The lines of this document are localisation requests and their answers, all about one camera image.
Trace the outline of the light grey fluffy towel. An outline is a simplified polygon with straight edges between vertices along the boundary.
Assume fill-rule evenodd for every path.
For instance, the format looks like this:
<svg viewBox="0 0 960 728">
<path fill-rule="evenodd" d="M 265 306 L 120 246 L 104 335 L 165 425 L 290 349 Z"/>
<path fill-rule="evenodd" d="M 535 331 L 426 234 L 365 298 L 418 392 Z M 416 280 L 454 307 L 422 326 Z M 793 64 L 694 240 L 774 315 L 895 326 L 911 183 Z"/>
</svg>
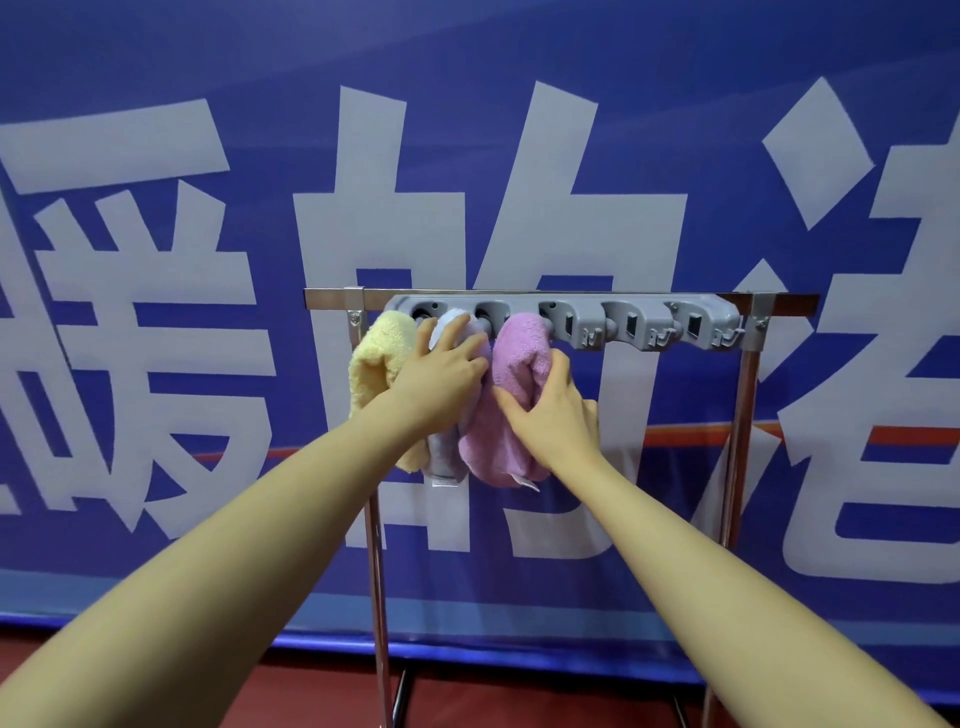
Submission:
<svg viewBox="0 0 960 728">
<path fill-rule="evenodd" d="M 492 344 L 489 326 L 481 322 L 474 314 L 470 314 L 469 321 L 458 336 L 455 345 L 459 345 L 474 334 L 483 334 L 484 336 L 483 342 L 476 351 L 476 358 L 483 358 L 490 362 Z M 462 409 L 462 416 L 457 424 L 446 431 L 431 434 L 427 438 L 429 463 L 423 471 L 424 481 L 434 488 L 455 488 L 469 477 L 470 469 L 460 454 L 459 443 L 461 436 L 466 433 L 473 422 L 474 412 L 481 399 L 482 390 L 483 380 L 474 387 L 470 398 Z"/>
</svg>

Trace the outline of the person's left hand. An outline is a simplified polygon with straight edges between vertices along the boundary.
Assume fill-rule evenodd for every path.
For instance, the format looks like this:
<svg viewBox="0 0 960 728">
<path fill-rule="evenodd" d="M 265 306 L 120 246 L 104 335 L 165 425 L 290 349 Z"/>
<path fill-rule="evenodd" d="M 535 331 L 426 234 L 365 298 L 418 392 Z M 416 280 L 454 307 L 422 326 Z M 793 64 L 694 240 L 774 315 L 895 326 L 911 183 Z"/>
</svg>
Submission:
<svg viewBox="0 0 960 728">
<path fill-rule="evenodd" d="M 456 426 L 474 387 L 489 370 L 490 363 L 458 365 L 453 361 L 456 340 L 470 316 L 462 313 L 449 320 L 428 354 L 414 354 L 413 347 L 383 396 L 378 417 L 402 448 Z"/>
</svg>

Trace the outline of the person's left forearm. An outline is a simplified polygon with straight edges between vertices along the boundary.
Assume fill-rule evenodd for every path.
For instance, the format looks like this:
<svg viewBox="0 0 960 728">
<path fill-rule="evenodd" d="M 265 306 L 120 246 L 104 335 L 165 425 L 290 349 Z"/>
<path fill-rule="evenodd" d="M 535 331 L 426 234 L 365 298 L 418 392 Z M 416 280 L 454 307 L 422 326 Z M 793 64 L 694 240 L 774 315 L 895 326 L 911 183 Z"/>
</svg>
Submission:
<svg viewBox="0 0 960 728">
<path fill-rule="evenodd" d="M 0 728 L 217 728 L 424 434 L 388 396 L 159 552 L 0 685 Z"/>
</svg>

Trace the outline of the person's right forearm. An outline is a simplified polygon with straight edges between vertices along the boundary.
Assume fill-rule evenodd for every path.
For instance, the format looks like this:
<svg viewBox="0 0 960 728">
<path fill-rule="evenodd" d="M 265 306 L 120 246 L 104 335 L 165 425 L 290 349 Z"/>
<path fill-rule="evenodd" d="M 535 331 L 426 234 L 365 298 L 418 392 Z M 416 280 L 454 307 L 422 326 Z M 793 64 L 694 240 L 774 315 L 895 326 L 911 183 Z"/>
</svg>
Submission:
<svg viewBox="0 0 960 728">
<path fill-rule="evenodd" d="M 740 728 L 951 728 L 878 661 L 599 451 L 562 450 L 550 469 L 605 530 Z"/>
</svg>

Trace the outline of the person's right hand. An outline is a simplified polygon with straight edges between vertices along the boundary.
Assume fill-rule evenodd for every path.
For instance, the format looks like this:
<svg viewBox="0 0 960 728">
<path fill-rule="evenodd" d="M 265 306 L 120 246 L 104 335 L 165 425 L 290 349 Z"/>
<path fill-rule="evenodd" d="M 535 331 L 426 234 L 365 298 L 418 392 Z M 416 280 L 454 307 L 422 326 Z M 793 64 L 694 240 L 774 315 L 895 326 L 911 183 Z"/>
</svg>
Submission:
<svg viewBox="0 0 960 728">
<path fill-rule="evenodd" d="M 598 405 L 584 399 L 570 373 L 570 358 L 551 349 L 551 367 L 539 400 L 521 431 L 512 431 L 534 459 L 563 480 L 600 457 Z"/>
</svg>

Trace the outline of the silver metal rack frame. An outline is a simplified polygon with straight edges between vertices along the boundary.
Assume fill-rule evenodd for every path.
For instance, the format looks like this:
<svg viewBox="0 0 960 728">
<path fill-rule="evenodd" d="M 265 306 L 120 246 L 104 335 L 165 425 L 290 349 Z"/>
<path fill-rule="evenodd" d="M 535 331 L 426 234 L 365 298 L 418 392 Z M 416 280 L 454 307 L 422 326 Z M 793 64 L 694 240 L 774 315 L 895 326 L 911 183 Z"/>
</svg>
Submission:
<svg viewBox="0 0 960 728">
<path fill-rule="evenodd" d="M 348 319 L 350 346 L 354 349 L 369 329 L 368 314 L 385 311 L 390 297 L 408 292 L 472 292 L 472 291 L 543 291 L 533 289 L 389 289 L 363 286 L 308 287 L 303 290 L 304 304 L 310 311 L 344 311 Z M 749 467 L 751 435 L 755 421 L 755 402 L 758 390 L 762 352 L 774 318 L 810 319 L 819 309 L 819 294 L 784 292 L 617 292 L 617 293 L 672 293 L 717 294 L 734 303 L 746 318 L 746 330 L 740 346 L 727 350 L 740 351 L 734 413 L 731 418 L 726 447 L 726 467 L 721 515 L 718 518 L 718 542 L 732 550 L 739 537 L 745 483 Z"/>
</svg>

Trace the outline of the blue banner with white characters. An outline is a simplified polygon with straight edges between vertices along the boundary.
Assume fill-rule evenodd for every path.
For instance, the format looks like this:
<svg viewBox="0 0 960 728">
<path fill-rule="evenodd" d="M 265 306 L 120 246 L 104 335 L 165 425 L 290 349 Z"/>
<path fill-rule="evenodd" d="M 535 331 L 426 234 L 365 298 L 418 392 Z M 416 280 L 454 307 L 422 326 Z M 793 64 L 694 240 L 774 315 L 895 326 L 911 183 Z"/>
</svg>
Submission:
<svg viewBox="0 0 960 728">
<path fill-rule="evenodd" d="M 0 0 L 0 620 L 339 425 L 352 285 L 819 295 L 737 554 L 960 703 L 960 0 Z"/>
</svg>

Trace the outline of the grey plastic hook holder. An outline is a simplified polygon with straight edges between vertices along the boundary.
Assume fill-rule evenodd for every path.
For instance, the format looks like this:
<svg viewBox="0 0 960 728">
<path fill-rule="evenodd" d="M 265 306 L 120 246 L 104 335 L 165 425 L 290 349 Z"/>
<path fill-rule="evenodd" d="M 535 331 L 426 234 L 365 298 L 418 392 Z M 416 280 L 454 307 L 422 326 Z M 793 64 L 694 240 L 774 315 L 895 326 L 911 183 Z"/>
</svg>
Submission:
<svg viewBox="0 0 960 728">
<path fill-rule="evenodd" d="M 532 321 L 549 341 L 575 350 L 598 351 L 618 342 L 642 353 L 676 344 L 704 351 L 736 349 L 746 318 L 717 294 L 471 291 L 392 295 L 385 310 L 420 320 L 451 310 L 472 315 L 491 340 Z"/>
</svg>

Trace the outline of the pink fluffy towel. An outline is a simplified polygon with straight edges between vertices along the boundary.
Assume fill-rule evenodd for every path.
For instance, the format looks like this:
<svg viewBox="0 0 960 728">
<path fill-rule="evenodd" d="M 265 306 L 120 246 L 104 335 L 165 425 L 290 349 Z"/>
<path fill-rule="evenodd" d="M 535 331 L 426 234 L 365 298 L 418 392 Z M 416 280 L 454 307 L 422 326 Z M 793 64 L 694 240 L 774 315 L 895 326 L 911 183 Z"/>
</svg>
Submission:
<svg viewBox="0 0 960 728">
<path fill-rule="evenodd" d="M 511 315 L 495 337 L 479 399 L 461 430 L 459 454 L 476 479 L 498 488 L 538 490 L 538 483 L 549 478 L 549 470 L 514 433 L 495 389 L 528 411 L 539 401 L 551 366 L 546 319 L 532 312 Z"/>
</svg>

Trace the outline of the yellow fluffy towel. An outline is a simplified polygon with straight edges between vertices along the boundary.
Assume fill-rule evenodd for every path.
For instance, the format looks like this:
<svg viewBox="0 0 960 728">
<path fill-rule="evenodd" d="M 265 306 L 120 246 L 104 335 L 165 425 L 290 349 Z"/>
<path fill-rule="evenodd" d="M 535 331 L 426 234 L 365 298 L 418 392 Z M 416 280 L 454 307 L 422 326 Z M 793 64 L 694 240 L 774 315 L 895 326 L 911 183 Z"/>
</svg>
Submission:
<svg viewBox="0 0 960 728">
<path fill-rule="evenodd" d="M 383 312 L 354 347 L 348 365 L 349 420 L 342 435 L 351 440 L 354 459 L 395 456 L 406 473 L 429 461 L 424 422 L 414 395 L 397 388 L 404 365 L 418 342 L 418 327 L 407 314 Z"/>
</svg>

